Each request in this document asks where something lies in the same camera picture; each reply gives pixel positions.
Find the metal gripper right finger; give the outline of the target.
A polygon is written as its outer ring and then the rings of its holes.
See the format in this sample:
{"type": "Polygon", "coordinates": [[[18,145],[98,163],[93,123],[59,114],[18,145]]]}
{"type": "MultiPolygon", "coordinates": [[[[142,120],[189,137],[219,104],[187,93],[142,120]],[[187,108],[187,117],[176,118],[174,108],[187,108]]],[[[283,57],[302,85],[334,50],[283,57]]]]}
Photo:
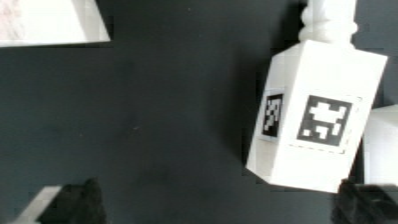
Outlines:
{"type": "Polygon", "coordinates": [[[398,224],[398,186],[345,180],[331,221],[333,224],[398,224]]]}

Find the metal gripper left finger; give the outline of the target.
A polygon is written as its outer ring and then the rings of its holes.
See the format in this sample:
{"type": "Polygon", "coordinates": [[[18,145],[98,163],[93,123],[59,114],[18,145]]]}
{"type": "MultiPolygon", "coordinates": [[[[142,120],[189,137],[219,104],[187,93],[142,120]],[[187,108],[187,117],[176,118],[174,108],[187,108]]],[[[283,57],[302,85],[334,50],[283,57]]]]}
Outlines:
{"type": "Polygon", "coordinates": [[[98,179],[45,186],[11,224],[107,224],[98,179]]]}

